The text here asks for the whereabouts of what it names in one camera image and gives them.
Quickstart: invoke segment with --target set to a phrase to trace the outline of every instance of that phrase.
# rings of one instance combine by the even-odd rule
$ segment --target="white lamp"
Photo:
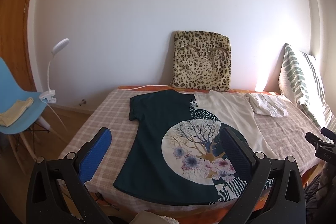
[[[49,68],[50,68],[50,63],[51,61],[54,59],[54,56],[61,51],[66,45],[69,44],[69,39],[65,38],[62,41],[58,42],[53,49],[51,50],[51,54],[52,54],[52,58],[49,61],[48,64],[48,70],[47,70],[47,83],[48,83],[48,91],[45,91],[43,93],[40,94],[39,98],[41,100],[43,99],[47,99],[48,103],[56,103],[56,98],[54,98],[53,96],[55,96],[55,90],[51,90],[50,86],[49,86]]]

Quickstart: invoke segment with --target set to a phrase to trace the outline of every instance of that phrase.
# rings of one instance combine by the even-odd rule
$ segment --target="t-shirt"
[[[138,95],[130,99],[129,119],[137,119],[139,127],[113,186],[142,200],[185,206],[239,197],[246,182],[219,143],[222,127],[230,127],[253,151],[276,159],[249,102],[233,94]]]

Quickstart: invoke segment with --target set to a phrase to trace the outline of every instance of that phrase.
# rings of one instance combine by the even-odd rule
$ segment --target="pillow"
[[[336,118],[325,101],[324,89],[316,60],[285,44],[285,56],[279,87],[286,96],[319,128],[336,130]]]
[[[227,37],[214,32],[175,32],[174,88],[227,91],[230,77],[231,47]]]

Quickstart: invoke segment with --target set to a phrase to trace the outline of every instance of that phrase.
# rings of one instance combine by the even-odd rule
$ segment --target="checkered blanket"
[[[69,152],[77,152],[81,146],[92,139],[101,127],[107,127],[112,132],[112,144],[100,163],[91,181],[85,183],[92,193],[101,193],[104,198],[112,200],[115,204],[128,208],[133,212],[154,210],[155,212],[186,212],[195,209],[214,210],[230,205],[232,202],[218,202],[213,205],[169,206],[147,202],[118,191],[113,187],[137,134],[138,121],[130,121],[129,99],[149,91],[135,91],[116,89],[112,91],[97,110],[76,133],[69,145],[63,150],[59,158]],[[305,140],[305,133],[310,131],[323,141],[318,128],[289,100],[281,96],[288,106],[288,117],[273,118],[255,114],[256,123],[266,142],[279,159],[293,155],[301,175],[319,163],[314,156],[313,146]]]

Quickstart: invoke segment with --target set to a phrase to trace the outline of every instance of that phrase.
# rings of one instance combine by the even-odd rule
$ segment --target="yellow cloth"
[[[25,101],[17,100],[7,111],[0,113],[0,126],[9,127],[26,111],[34,102],[32,97]]]

